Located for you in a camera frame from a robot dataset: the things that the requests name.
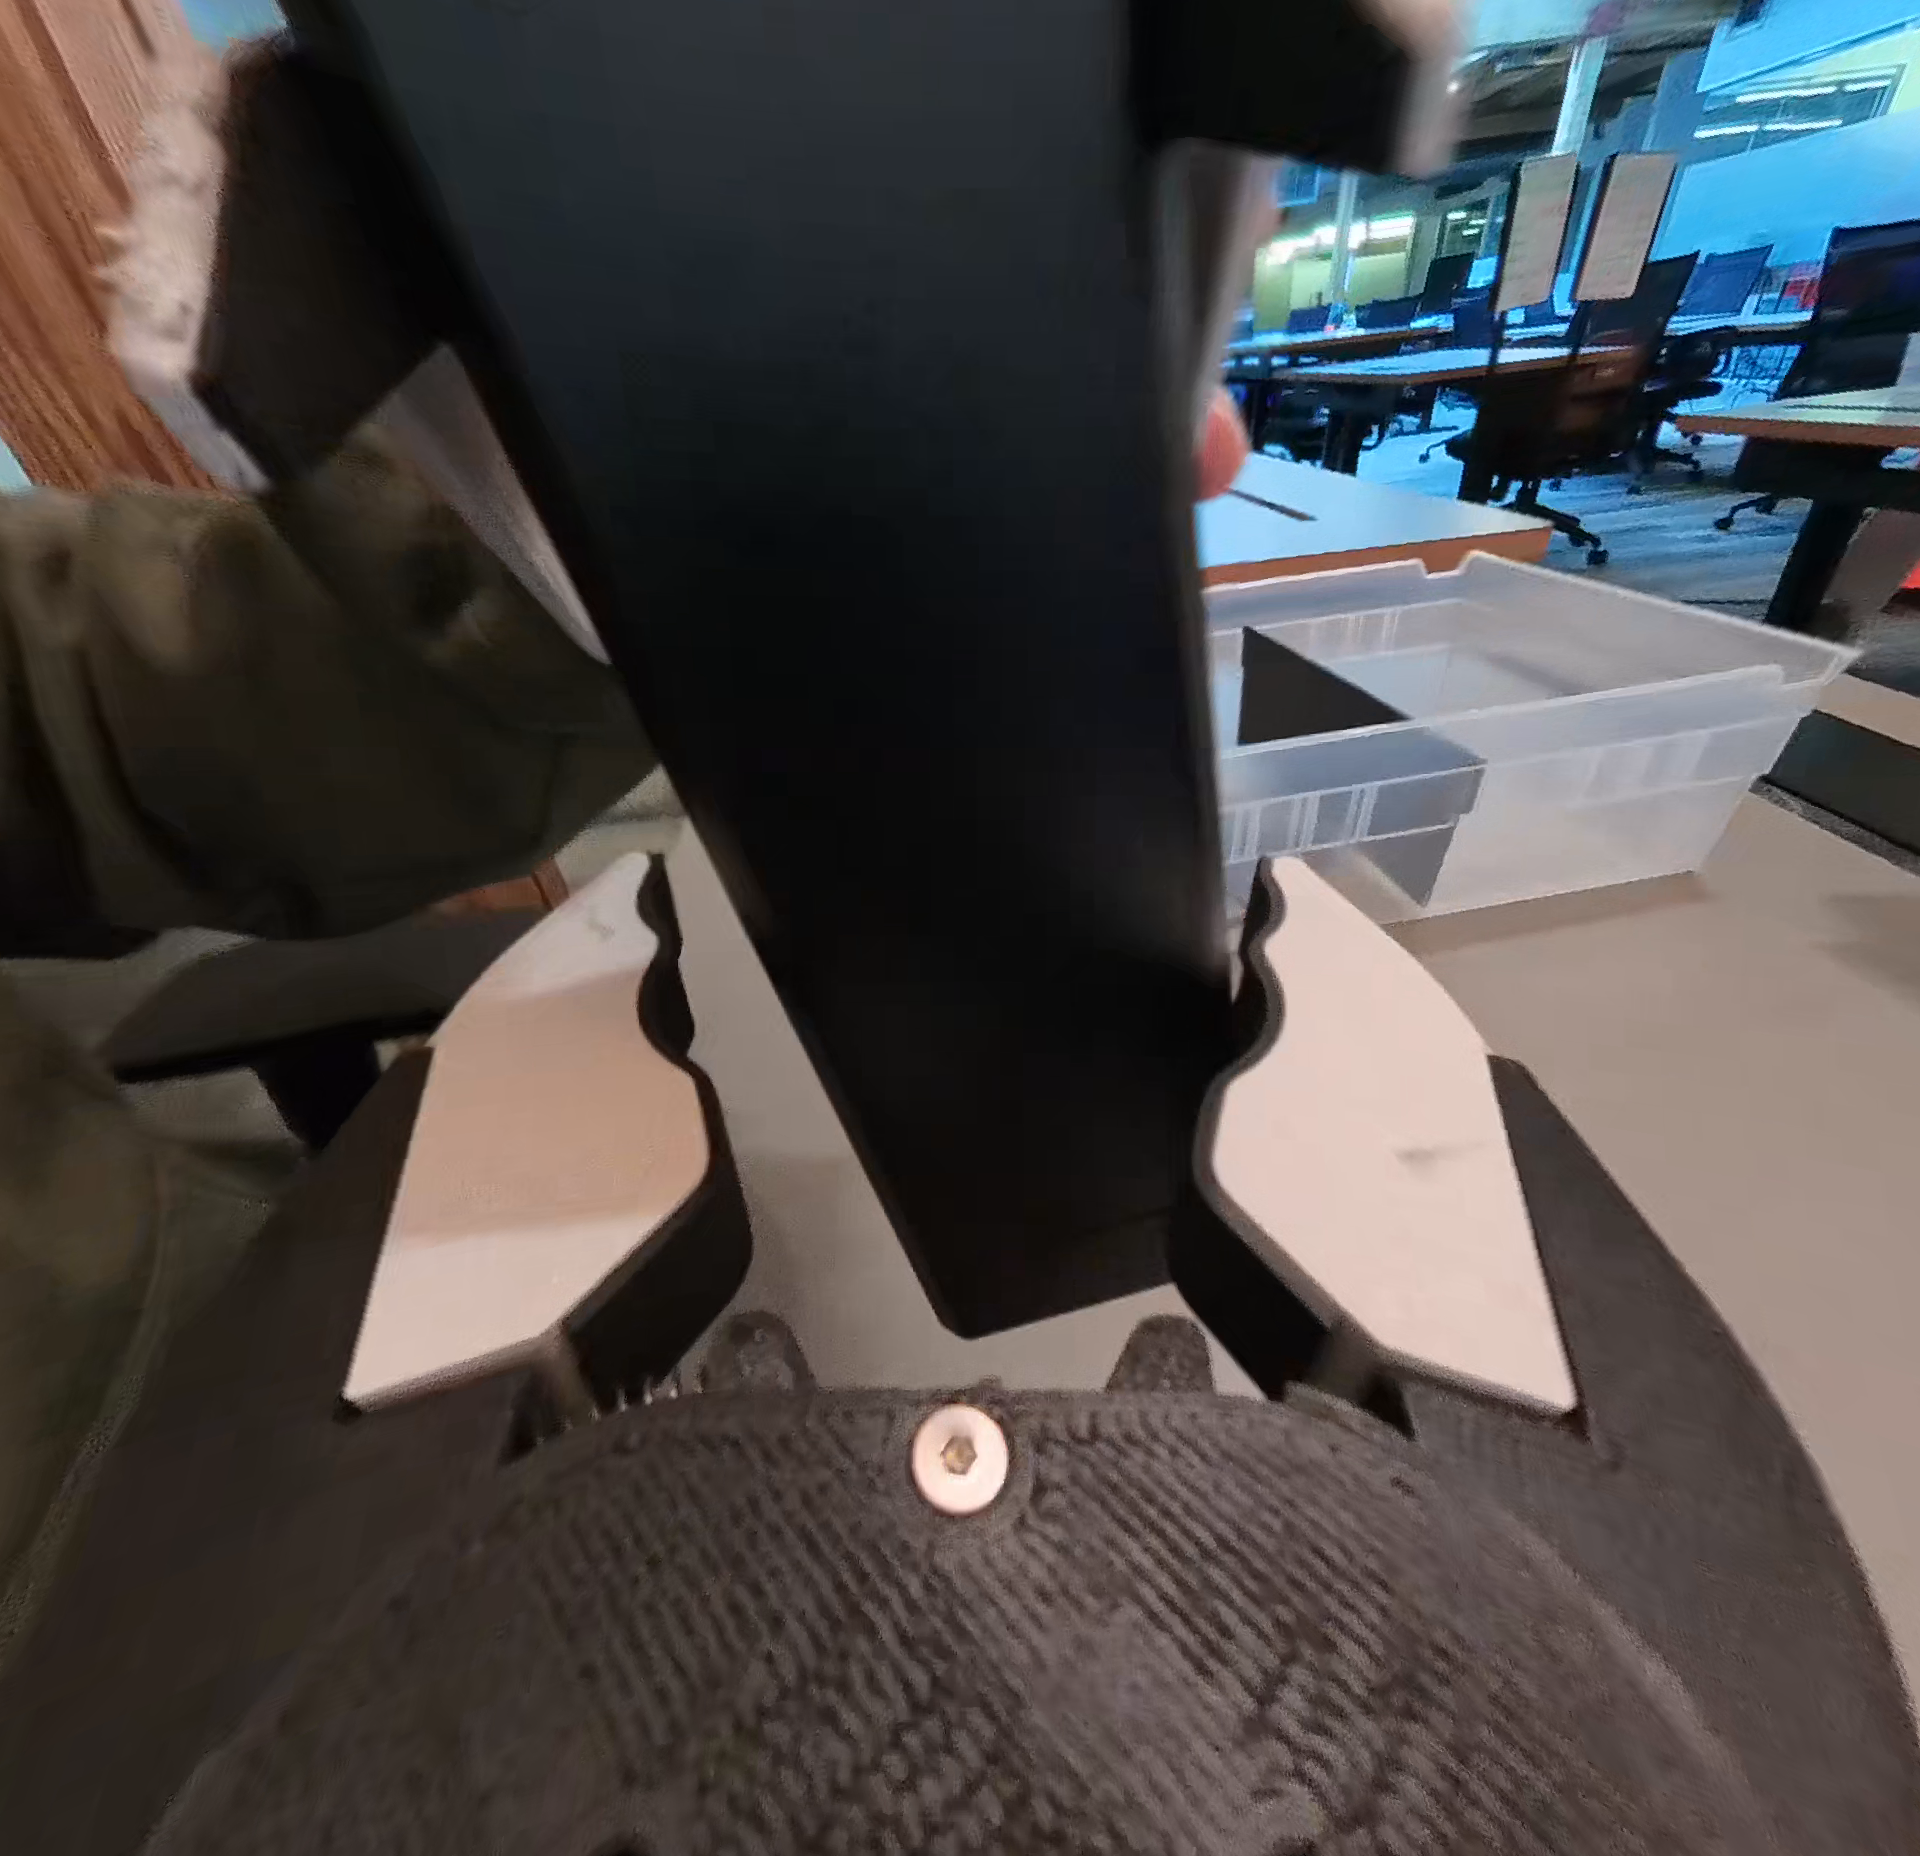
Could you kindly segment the black office chair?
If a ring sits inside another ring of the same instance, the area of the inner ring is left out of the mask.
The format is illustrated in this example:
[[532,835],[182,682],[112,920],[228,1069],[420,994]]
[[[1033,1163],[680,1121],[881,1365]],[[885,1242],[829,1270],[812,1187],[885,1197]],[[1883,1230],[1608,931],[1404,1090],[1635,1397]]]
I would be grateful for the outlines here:
[[1581,301],[1569,350],[1549,370],[1497,370],[1477,396],[1475,426],[1448,443],[1460,461],[1454,497],[1542,521],[1588,568],[1608,563],[1602,539],[1546,505],[1542,487],[1631,453],[1651,363],[1696,261],[1697,253],[1649,258],[1631,295]]
[[[1771,403],[1896,385],[1915,332],[1915,221],[1837,227],[1825,241],[1809,328]],[[1813,476],[1879,494],[1885,453],[1743,440],[1732,483],[1749,497],[1714,519],[1727,532],[1744,507],[1771,515],[1782,497],[1806,497]]]

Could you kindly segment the background document stand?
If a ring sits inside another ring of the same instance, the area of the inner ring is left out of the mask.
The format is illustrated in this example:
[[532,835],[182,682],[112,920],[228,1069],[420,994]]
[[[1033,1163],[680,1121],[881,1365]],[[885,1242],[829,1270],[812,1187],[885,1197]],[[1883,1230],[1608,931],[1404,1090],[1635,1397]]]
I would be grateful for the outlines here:
[[1568,238],[1578,156],[1535,156],[1515,167],[1504,191],[1493,315],[1539,304],[1553,295]]
[[1616,301],[1635,293],[1673,174],[1677,156],[1666,150],[1613,152],[1602,163],[1569,276],[1569,304]]

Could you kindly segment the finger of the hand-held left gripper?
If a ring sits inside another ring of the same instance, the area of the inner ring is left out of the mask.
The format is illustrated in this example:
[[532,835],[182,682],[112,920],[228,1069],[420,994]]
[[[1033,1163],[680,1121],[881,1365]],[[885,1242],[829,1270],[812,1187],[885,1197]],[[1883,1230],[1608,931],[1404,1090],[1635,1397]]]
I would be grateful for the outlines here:
[[320,466],[426,355],[362,216],[351,99],[288,34],[154,82],[112,221],[112,358],[232,494]]
[[1156,142],[1425,176],[1469,31],[1469,0],[1134,0],[1134,114]]

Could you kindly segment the black rectangular box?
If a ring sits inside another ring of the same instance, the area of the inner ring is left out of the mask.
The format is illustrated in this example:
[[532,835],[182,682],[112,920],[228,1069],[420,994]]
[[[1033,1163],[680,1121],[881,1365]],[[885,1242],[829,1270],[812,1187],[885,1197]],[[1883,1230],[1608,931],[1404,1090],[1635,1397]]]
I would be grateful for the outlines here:
[[1216,0],[279,0],[936,1314],[1166,1276],[1228,950],[1173,135]]

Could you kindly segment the wood edged side table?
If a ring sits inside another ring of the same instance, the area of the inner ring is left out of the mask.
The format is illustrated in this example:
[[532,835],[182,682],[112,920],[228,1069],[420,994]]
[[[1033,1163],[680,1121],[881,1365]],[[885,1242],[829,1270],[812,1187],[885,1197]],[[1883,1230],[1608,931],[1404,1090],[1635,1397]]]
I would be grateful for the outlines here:
[[1915,515],[1915,469],[1885,469],[1892,453],[1915,449],[1912,382],[1679,410],[1677,426],[1758,449],[1760,461],[1732,475],[1739,489],[1809,502],[1766,601],[1771,627],[1809,630],[1868,512]]

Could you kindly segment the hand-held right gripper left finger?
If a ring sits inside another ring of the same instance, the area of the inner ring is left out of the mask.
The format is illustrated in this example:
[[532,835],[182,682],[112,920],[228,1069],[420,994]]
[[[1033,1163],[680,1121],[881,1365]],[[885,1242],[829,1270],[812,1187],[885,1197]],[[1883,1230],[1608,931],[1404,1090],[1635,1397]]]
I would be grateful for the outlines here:
[[430,1036],[344,1401],[385,1411],[528,1373],[560,1411],[635,1404],[750,1252],[724,1106],[693,1060],[668,863],[623,853]]

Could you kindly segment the clear plastic bin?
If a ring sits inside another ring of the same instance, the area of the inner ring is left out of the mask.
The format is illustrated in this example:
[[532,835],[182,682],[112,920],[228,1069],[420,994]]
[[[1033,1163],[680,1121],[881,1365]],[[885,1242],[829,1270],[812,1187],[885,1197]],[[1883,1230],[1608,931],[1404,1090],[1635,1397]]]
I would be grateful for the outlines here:
[[[1236,737],[1241,633],[1259,630],[1487,773],[1428,906],[1357,853],[1307,861],[1384,926],[1687,877],[1705,863],[1858,650],[1497,556],[1216,587],[1204,599],[1216,786]],[[1259,861],[1228,861],[1245,906]]]

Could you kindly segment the black bin divider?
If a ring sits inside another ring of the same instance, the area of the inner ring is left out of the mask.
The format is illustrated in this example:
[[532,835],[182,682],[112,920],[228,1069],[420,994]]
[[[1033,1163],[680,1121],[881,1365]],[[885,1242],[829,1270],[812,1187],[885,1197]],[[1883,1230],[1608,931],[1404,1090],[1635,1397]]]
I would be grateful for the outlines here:
[[1220,755],[1228,861],[1357,853],[1428,906],[1487,764],[1291,645],[1241,633],[1236,737]]

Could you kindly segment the person's olive jacket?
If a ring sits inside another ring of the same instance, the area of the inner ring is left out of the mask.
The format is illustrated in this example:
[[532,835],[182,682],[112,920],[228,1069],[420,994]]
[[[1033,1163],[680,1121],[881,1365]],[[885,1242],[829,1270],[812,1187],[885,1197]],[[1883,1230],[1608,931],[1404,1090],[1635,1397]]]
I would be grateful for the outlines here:
[[308,1131],[193,1146],[2,978],[2,1655],[33,1629],[169,1336],[232,1270]]

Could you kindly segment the grey desk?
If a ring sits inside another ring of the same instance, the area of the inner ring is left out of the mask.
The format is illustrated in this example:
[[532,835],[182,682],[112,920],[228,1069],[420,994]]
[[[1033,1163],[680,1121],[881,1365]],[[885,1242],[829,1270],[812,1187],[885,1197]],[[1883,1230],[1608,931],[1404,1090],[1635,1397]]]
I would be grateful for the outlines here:
[[[829,1386],[1094,1387],[1174,1290],[950,1336],[697,839],[635,789],[564,866],[664,847],[696,1056],[754,1219],[745,1309]],[[1915,877],[1749,794],[1705,871],[1398,943],[1522,1060],[1690,1270],[1817,1463],[1915,1676]]]

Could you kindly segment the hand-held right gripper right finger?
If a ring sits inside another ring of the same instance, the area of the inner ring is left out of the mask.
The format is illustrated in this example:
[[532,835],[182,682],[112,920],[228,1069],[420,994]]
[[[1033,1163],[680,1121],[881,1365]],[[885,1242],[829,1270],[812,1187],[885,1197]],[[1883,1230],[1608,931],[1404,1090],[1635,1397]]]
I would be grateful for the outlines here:
[[1269,1397],[1384,1416],[1404,1382],[1573,1416],[1578,1377],[1482,1036],[1307,861],[1266,857],[1241,1051],[1195,1123],[1173,1281]]

